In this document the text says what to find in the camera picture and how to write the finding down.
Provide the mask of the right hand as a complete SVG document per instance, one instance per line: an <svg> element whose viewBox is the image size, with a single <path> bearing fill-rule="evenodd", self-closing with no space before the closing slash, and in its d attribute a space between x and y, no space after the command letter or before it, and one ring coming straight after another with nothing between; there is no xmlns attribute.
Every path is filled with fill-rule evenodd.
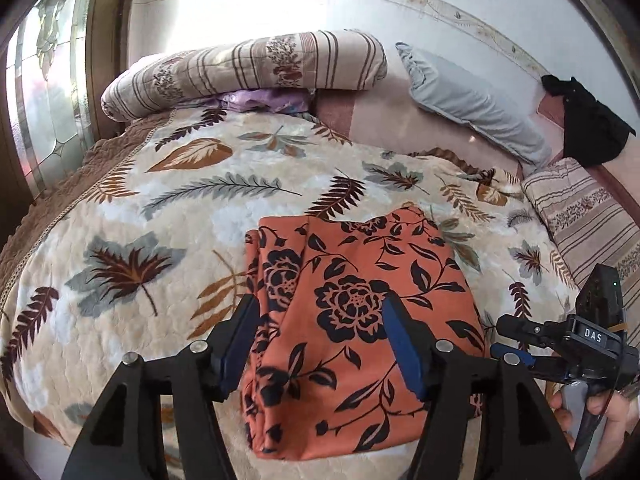
<svg viewBox="0 0 640 480"><path fill-rule="evenodd" d="M554 411L565 439L570 448L574 448L574 438L568 433L573 423L573 416L562 408L562 393L556 392L550 399L549 405ZM631 434L639 421L639 399L629 400L619 392L614 392L604 418L606 423L602 438L591 464L590 474L596 474L609 462L612 462L620 452L625 442L626 434Z"/></svg>

